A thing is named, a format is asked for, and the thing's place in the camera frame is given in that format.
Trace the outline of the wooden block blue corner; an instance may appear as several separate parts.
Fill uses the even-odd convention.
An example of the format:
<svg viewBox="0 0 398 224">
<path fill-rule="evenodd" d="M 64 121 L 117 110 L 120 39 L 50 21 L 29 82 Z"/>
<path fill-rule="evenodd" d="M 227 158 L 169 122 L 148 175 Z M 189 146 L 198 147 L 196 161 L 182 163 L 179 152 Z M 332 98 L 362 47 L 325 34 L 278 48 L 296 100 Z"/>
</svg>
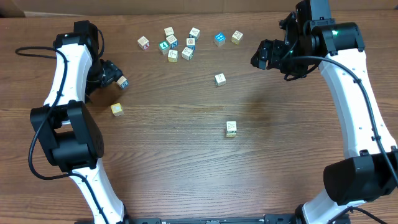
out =
<svg viewBox="0 0 398 224">
<path fill-rule="evenodd" d="M 120 89 L 125 89 L 126 87 L 129 86 L 129 81 L 127 80 L 127 78 L 125 78 L 124 76 L 121 76 L 116 83 L 118 84 L 118 86 L 120 87 Z"/>
</svg>

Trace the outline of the yellow letter C block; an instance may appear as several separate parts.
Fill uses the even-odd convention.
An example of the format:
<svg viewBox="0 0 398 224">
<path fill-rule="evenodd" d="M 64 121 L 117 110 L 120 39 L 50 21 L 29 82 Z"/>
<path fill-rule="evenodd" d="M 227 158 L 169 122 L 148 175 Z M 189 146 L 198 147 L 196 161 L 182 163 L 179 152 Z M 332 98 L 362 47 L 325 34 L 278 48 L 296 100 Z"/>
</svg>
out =
<svg viewBox="0 0 398 224">
<path fill-rule="evenodd" d="M 111 105 L 111 111 L 112 111 L 113 115 L 115 115 L 115 116 L 121 116 L 124 114 L 123 107 L 120 103 Z"/>
</svg>

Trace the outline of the wooden block table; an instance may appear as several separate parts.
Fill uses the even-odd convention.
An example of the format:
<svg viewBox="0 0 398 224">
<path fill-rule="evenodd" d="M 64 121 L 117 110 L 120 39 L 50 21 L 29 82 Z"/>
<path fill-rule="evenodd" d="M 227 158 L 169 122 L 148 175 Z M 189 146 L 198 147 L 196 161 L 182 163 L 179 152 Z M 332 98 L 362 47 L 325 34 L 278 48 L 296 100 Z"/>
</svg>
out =
<svg viewBox="0 0 398 224">
<path fill-rule="evenodd" d="M 223 73 L 215 75 L 216 86 L 222 86 L 226 84 L 226 78 Z"/>
</svg>

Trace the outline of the wooden block green side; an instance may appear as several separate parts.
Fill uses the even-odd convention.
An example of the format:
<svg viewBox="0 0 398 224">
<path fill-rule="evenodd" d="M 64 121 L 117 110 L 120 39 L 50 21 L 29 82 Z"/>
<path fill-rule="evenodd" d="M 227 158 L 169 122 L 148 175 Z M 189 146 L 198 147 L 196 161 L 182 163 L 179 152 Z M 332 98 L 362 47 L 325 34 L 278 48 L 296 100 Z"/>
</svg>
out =
<svg viewBox="0 0 398 224">
<path fill-rule="evenodd" d="M 235 133 L 237 131 L 237 123 L 235 121 L 226 122 L 226 132 Z"/>
</svg>

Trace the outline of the wooden tower base block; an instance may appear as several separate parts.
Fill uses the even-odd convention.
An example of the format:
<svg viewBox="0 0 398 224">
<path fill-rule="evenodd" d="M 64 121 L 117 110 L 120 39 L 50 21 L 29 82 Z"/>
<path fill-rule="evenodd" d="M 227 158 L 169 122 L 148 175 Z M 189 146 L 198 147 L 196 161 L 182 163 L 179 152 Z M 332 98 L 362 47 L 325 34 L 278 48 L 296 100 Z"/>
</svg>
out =
<svg viewBox="0 0 398 224">
<path fill-rule="evenodd" d="M 236 136 L 236 131 L 227 131 L 226 137 L 227 138 L 234 138 Z"/>
</svg>

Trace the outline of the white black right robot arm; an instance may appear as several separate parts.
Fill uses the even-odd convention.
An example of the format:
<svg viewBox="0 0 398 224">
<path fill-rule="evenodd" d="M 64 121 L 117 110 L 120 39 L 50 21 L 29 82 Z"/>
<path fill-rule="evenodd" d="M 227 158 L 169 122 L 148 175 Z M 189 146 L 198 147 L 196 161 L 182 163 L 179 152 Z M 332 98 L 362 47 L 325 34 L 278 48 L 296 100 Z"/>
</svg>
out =
<svg viewBox="0 0 398 224">
<path fill-rule="evenodd" d="M 349 214 L 397 188 L 397 143 L 386 128 L 371 87 L 365 44 L 353 22 L 338 24 L 328 1 L 304 0 L 279 22 L 284 40 L 263 40 L 251 65 L 278 69 L 285 80 L 319 70 L 341 125 L 344 159 L 323 171 L 324 189 L 291 214 L 265 223 L 349 223 Z"/>
</svg>

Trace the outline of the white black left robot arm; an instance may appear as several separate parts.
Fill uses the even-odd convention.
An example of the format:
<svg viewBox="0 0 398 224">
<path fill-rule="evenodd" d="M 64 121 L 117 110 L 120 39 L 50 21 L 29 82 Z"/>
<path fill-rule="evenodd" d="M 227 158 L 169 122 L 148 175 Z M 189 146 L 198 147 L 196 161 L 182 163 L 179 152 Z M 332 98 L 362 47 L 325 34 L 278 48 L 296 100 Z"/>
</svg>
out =
<svg viewBox="0 0 398 224">
<path fill-rule="evenodd" d="M 85 103 L 98 88 L 129 82 L 109 60 L 104 61 L 102 32 L 90 21 L 74 23 L 73 32 L 59 34 L 53 46 L 57 66 L 52 88 L 43 106 L 30 112 L 39 142 L 52 166 L 69 177 L 83 194 L 93 214 L 93 223 L 128 223 L 122 201 L 116 196 L 104 170 L 102 133 Z"/>
</svg>

